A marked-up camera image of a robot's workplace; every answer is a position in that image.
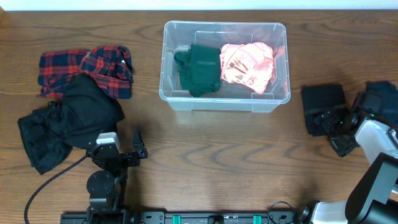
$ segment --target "flannel shirt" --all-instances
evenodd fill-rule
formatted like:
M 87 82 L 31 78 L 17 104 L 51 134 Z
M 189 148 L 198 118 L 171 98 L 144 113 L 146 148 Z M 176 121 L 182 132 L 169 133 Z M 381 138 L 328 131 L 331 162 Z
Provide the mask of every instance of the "flannel shirt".
M 89 50 L 45 52 L 37 82 L 42 97 L 62 98 L 72 77 L 89 75 L 111 98 L 131 97 L 132 64 L 127 47 L 104 46 Z

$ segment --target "wood grain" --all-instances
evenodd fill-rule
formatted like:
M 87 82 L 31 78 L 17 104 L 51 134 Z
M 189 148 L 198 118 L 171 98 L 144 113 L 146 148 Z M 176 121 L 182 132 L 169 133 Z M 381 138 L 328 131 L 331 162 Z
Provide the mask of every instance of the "wood grain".
M 0 23 L 2 19 L 2 15 L 4 14 L 4 9 L 0 6 Z
M 170 20 L 281 22 L 287 28 L 291 100 L 270 114 L 173 111 L 158 95 L 164 24 Z M 22 147 L 18 118 L 50 99 L 35 97 L 48 50 L 125 45 L 135 68 L 133 97 L 120 100 L 123 151 L 140 126 L 149 158 L 129 170 L 128 203 L 177 210 L 265 210 L 275 201 L 345 200 L 369 164 L 361 149 L 339 158 L 306 132 L 300 89 L 341 83 L 351 104 L 368 80 L 398 84 L 397 11 L 8 12 L 0 25 L 0 223 L 23 223 L 32 193 L 84 155 L 74 149 L 39 175 Z M 31 223 L 59 223 L 88 206 L 89 160 L 49 184 Z

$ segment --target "clear plastic bin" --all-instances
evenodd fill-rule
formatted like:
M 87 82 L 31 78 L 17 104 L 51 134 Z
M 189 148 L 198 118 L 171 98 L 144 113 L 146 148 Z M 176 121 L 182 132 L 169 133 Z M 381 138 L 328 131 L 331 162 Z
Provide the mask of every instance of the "clear plastic bin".
M 274 51 L 275 70 L 264 94 L 221 81 L 216 93 L 194 98 L 180 86 L 174 53 L 191 44 L 222 48 L 224 44 L 263 42 Z M 174 110 L 237 110 L 268 113 L 290 100 L 286 28 L 280 23 L 169 21 L 164 27 L 160 97 Z

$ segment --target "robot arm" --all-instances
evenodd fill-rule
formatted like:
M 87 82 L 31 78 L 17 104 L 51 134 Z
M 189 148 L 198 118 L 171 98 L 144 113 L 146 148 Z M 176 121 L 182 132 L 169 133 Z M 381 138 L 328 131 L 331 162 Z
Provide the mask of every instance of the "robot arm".
M 139 129 L 134 133 L 133 152 L 119 153 L 116 133 L 98 136 L 96 145 L 87 151 L 88 157 L 102 170 L 92 174 L 87 181 L 90 206 L 86 213 L 66 213 L 60 224 L 293 224 L 295 210 L 274 208 L 268 212 L 249 213 L 169 213 L 135 212 L 124 204 L 127 168 L 139 166 L 140 159 L 148 156 Z
M 307 205 L 303 223 L 398 223 L 398 203 L 389 199 L 398 186 L 398 141 L 396 130 L 371 119 L 363 119 L 355 133 L 371 164 L 347 201 Z

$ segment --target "clothing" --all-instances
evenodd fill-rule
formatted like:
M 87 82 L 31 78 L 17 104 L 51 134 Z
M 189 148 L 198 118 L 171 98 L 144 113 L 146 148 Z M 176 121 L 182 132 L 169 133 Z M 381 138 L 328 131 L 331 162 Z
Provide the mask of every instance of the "clothing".
M 240 83 L 263 94 L 272 77 L 272 48 L 261 42 L 226 44 L 221 49 L 221 78 L 228 83 Z
M 343 119 L 348 114 L 343 87 L 340 84 L 306 86 L 301 91 L 304 107 L 305 126 L 313 136 L 326 135 L 322 121 L 316 122 L 315 118 L 327 111 Z
M 174 60 L 178 66 L 180 84 L 194 97 L 213 93 L 220 89 L 220 50 L 212 47 L 191 45 L 187 52 L 177 52 Z
M 87 74 L 111 98 L 131 97 L 133 68 L 129 50 L 123 46 L 45 52 L 39 67 L 39 96 L 62 98 L 72 77 Z
M 101 132 L 115 131 L 124 118 L 120 105 L 88 75 L 71 77 L 61 102 L 18 120 L 24 149 L 40 174 L 66 159 L 72 147 L 89 149 Z
M 389 81 L 367 82 L 366 91 L 381 96 L 379 116 L 398 127 L 398 90 Z

